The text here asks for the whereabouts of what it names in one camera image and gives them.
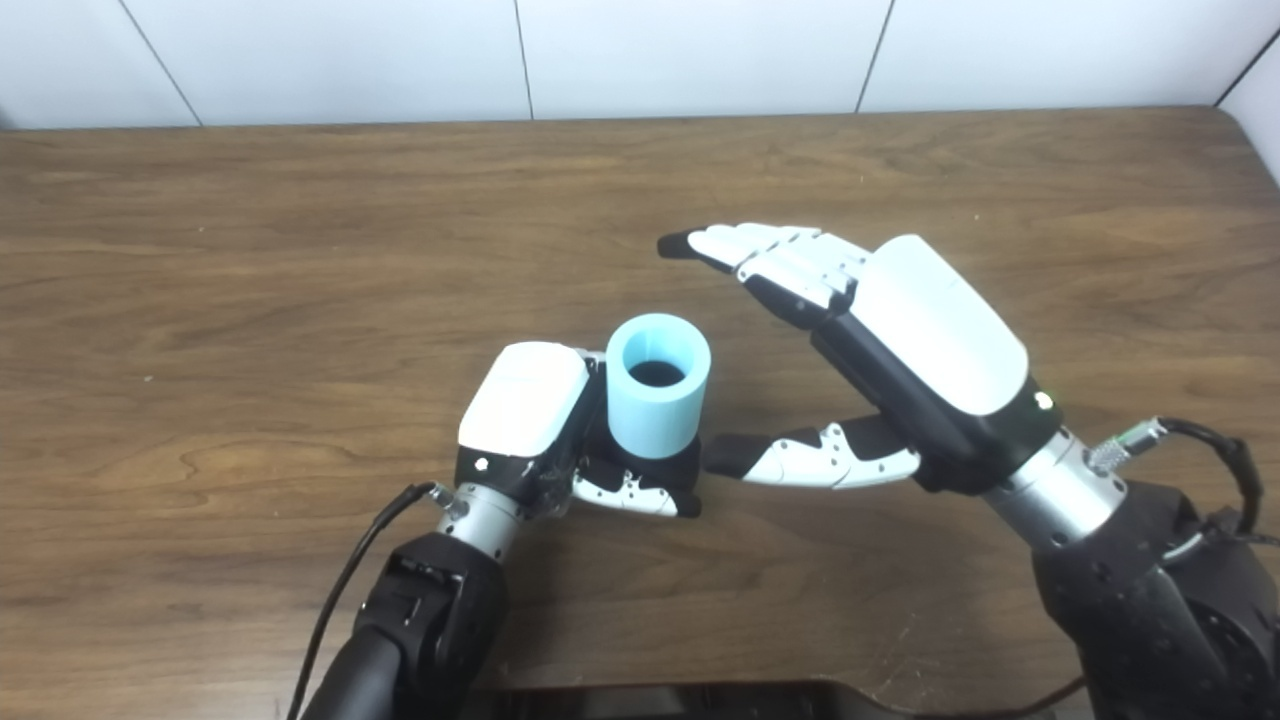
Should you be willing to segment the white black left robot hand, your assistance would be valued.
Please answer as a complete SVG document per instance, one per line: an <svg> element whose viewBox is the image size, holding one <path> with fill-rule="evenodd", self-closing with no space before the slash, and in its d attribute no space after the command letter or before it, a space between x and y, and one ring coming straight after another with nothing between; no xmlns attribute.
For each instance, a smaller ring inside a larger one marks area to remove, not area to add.
<svg viewBox="0 0 1280 720"><path fill-rule="evenodd" d="M701 441L698 396L663 360L634 366L603 352L529 341L504 347L460 423L454 487L489 489L521 519L572 502L695 519Z"/></svg>

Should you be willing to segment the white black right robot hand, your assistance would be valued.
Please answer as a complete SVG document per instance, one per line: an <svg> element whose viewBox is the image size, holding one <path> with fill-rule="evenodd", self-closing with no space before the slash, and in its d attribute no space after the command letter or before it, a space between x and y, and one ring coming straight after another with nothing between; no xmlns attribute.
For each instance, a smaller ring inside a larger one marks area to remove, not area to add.
<svg viewBox="0 0 1280 720"><path fill-rule="evenodd" d="M1024 343L916 234L867 250L818 228L718 224L664 234L657 250L733 277L876 409L774 437L717 436L701 451L707 473L829 489L910 477L977 497L1062 425Z"/></svg>

